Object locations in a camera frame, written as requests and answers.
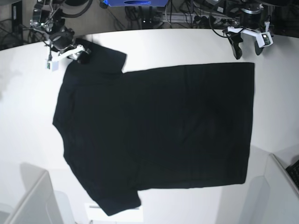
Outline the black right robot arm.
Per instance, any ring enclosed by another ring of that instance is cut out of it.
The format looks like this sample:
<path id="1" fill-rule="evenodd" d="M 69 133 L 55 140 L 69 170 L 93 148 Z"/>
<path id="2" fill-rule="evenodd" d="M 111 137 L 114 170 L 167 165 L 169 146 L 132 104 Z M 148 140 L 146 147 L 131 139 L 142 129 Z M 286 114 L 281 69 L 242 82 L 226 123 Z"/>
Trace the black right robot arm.
<path id="1" fill-rule="evenodd" d="M 75 32 L 65 25 L 66 18 L 78 18 L 90 8 L 91 0 L 38 0 L 34 5 L 30 30 L 46 37 L 49 55 L 46 59 L 46 68 L 58 69 L 59 61 L 68 58 L 80 64 L 86 64 L 90 59 L 90 49 L 75 38 Z M 85 7 L 76 14 L 63 12 L 64 5 Z"/>

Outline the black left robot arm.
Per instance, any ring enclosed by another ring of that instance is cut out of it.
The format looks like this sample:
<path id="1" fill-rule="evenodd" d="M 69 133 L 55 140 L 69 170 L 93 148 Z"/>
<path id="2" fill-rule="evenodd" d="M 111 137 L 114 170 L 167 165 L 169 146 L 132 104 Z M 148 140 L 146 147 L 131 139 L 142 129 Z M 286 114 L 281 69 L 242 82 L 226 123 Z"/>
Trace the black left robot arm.
<path id="1" fill-rule="evenodd" d="M 241 35 L 248 35 L 254 38 L 256 55 L 260 55 L 264 48 L 273 44 L 270 32 L 270 16 L 262 20 L 262 4 L 244 2 L 238 7 L 240 20 L 238 25 L 232 25 L 223 30 L 228 38 L 234 57 L 239 60 L 242 57 L 242 50 L 239 44 L 243 42 Z"/>

